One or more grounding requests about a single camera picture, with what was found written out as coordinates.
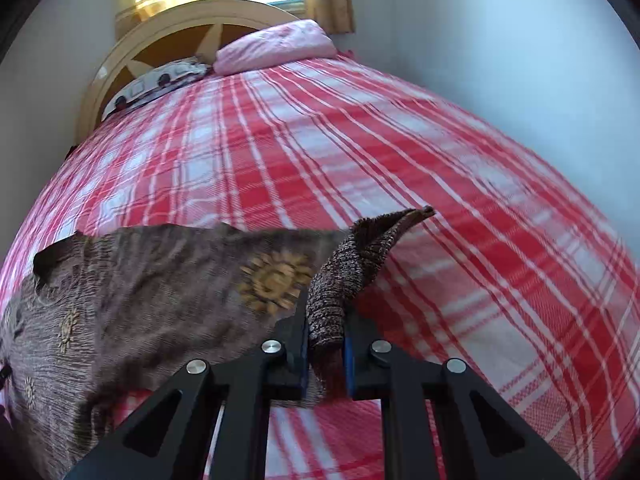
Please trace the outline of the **brown knit sweater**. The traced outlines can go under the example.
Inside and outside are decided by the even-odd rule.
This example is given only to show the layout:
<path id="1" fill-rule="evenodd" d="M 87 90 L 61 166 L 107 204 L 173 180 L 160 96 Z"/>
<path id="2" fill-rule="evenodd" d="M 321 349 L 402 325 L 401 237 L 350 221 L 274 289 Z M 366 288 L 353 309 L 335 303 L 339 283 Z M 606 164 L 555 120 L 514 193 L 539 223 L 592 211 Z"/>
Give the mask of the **brown knit sweater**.
<path id="1" fill-rule="evenodd" d="M 306 402 L 318 402 L 346 313 L 433 214 L 405 209 L 344 231 L 135 226 L 44 248 L 1 321 L 18 450 L 41 478 L 64 477 L 113 429 L 124 396 L 158 388 L 190 360 L 242 356 L 299 298 L 314 370 Z"/>

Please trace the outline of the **red white plaid bedspread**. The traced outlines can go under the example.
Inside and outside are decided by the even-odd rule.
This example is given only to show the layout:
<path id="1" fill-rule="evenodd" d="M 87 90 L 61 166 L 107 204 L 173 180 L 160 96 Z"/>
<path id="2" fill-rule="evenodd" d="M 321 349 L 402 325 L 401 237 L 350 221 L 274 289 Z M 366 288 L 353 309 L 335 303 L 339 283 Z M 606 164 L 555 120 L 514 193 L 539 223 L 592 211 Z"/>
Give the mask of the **red white plaid bedspread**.
<path id="1" fill-rule="evenodd" d="M 639 429 L 639 268 L 611 223 L 480 118 L 348 58 L 209 77 L 114 117 L 70 155 L 4 259 L 9 299 L 75 232 L 177 223 L 341 229 L 431 205 L 364 313 L 458 356 L 585 479 Z"/>

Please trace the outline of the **white patterned pillow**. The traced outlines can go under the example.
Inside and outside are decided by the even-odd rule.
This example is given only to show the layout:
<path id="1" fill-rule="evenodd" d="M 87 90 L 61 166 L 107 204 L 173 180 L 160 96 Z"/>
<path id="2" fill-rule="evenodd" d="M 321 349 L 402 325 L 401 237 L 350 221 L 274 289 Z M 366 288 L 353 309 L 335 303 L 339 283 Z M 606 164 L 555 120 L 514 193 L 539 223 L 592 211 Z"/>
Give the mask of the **white patterned pillow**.
<path id="1" fill-rule="evenodd" d="M 212 66 L 202 63 L 198 58 L 183 58 L 152 68 L 126 84 L 108 101 L 100 122 L 124 110 L 133 110 L 154 101 L 186 84 L 201 80 L 211 71 Z"/>

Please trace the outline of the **cream wooden headboard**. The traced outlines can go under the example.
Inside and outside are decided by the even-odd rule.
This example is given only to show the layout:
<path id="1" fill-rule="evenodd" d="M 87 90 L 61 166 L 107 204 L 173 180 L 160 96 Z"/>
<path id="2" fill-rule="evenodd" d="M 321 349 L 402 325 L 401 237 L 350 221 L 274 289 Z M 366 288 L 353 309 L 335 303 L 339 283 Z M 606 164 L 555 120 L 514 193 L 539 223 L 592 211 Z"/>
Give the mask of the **cream wooden headboard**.
<path id="1" fill-rule="evenodd" d="M 127 32 L 96 71 L 81 103 L 75 142 L 91 136 L 119 90 L 153 68 L 192 56 L 212 64 L 226 44 L 295 20 L 276 6 L 248 0 L 200 0 L 152 16 Z"/>

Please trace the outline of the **pink pillow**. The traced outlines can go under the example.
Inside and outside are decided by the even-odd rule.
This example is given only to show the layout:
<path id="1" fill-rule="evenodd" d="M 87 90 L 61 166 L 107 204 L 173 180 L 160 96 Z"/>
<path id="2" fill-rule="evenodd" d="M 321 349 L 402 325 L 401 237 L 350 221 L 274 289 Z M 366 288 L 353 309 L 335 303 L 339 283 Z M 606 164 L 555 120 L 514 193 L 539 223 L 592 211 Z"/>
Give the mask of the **pink pillow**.
<path id="1" fill-rule="evenodd" d="M 213 64 L 220 76 L 262 70 L 308 58 L 335 58 L 337 48 L 314 20 L 297 20 L 251 32 L 221 48 Z"/>

